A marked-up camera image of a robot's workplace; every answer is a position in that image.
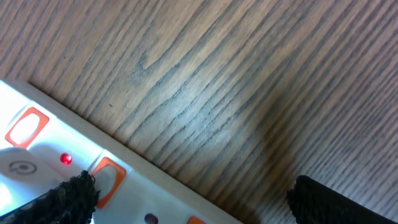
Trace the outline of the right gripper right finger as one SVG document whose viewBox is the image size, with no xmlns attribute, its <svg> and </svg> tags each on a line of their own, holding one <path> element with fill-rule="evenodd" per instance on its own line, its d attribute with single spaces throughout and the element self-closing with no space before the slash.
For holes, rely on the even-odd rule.
<svg viewBox="0 0 398 224">
<path fill-rule="evenodd" d="M 395 224 L 306 175 L 296 178 L 286 199 L 298 224 Z"/>
</svg>

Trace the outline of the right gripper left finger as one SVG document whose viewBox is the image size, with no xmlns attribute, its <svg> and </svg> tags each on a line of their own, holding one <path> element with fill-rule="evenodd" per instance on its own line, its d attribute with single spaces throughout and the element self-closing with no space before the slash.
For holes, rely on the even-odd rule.
<svg viewBox="0 0 398 224">
<path fill-rule="evenodd" d="M 1 216 L 3 224 L 89 224 L 100 192 L 87 171 Z"/>
</svg>

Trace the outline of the white power strip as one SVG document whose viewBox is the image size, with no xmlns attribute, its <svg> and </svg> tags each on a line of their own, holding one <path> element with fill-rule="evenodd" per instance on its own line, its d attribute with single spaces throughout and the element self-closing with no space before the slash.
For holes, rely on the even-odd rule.
<svg viewBox="0 0 398 224">
<path fill-rule="evenodd" d="M 235 223 L 236 219 L 24 82 L 1 82 L 1 216 L 87 171 L 91 223 Z"/>
</svg>

